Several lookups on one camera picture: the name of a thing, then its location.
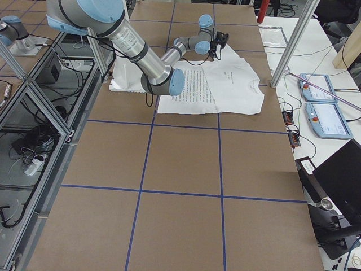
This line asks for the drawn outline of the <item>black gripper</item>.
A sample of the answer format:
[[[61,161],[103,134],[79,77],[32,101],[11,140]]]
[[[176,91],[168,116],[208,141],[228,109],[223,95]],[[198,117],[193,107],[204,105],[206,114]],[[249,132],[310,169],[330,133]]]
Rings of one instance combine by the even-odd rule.
[[[225,48],[229,39],[228,33],[217,32],[216,36],[210,42],[210,52],[215,53],[217,46],[220,46],[220,51]]]

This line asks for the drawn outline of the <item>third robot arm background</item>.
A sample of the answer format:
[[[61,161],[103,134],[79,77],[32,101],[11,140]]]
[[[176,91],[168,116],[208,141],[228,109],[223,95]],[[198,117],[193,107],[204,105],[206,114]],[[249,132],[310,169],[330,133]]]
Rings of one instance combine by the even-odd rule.
[[[29,33],[18,16],[9,15],[1,18],[1,42],[5,46],[8,47],[28,36]]]

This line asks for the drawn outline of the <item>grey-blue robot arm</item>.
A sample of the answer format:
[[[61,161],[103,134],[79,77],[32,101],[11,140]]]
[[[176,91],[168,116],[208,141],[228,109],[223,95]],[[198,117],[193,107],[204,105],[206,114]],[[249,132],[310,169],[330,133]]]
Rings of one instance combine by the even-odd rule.
[[[165,63],[174,65],[188,51],[194,51],[208,58],[221,59],[221,51],[229,40],[229,34],[217,31],[214,20],[209,14],[203,14],[198,20],[199,31],[196,36],[179,37],[174,40],[173,46],[161,57]]]
[[[156,95],[179,95],[184,88],[182,70],[161,60],[126,19],[123,1],[47,1],[48,25],[58,31],[86,35],[91,28],[108,38],[143,72],[144,90]]]

